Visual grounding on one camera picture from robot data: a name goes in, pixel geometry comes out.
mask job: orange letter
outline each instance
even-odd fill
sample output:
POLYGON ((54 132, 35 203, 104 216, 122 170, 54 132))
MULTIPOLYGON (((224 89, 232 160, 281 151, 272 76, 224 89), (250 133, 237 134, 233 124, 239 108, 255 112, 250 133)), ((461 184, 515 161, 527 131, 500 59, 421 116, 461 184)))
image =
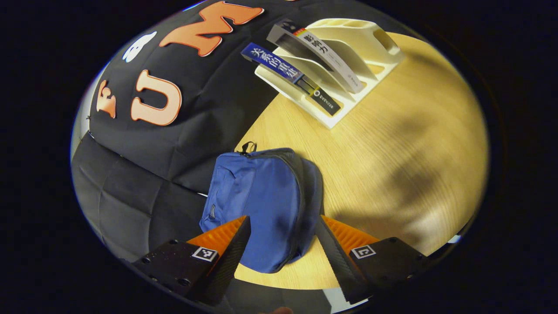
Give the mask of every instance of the orange letter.
POLYGON ((182 94, 173 82, 152 77, 148 70, 139 74, 136 90, 141 92, 144 88, 159 92, 167 97, 167 105, 163 109, 154 108, 141 102, 139 97, 132 100, 132 120, 144 120, 155 125, 169 125, 178 116, 182 105, 182 94))
POLYGON ((116 117, 116 96, 110 96, 110 89, 107 86, 107 80, 101 82, 99 93, 97 94, 97 111, 102 110, 108 112, 111 118, 116 117))
POLYGON ((200 11, 203 22, 174 29, 161 40, 159 46, 164 47, 174 42, 197 48, 199 56, 207 56, 219 46, 223 39, 219 36, 207 38, 200 35, 230 33, 233 28, 223 17, 230 18, 235 25, 241 25, 262 14, 263 11, 262 8, 249 8, 224 1, 215 2, 200 11))

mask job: blue backpack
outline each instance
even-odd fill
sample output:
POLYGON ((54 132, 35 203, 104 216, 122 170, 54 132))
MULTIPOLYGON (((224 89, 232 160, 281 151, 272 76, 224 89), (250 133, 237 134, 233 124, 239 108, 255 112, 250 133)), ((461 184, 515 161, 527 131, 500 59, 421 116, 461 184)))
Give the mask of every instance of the blue backpack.
POLYGON ((200 227, 207 232, 250 216, 252 233, 240 263, 275 273, 310 247, 324 212, 322 177, 290 148, 247 153, 249 143, 217 157, 200 227))

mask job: wooden table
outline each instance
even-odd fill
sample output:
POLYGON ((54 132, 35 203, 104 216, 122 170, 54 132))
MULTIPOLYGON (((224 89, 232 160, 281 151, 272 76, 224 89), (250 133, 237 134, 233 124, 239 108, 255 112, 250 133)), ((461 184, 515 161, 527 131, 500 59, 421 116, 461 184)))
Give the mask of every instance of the wooden table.
MULTIPOLYGON (((324 177, 328 217, 425 255, 450 240, 483 196, 488 138, 473 92, 429 44, 389 33, 404 61, 332 130, 278 95, 240 141, 290 147, 324 177)), ((275 274, 239 265, 235 277, 291 289, 339 284, 319 241, 275 274)))

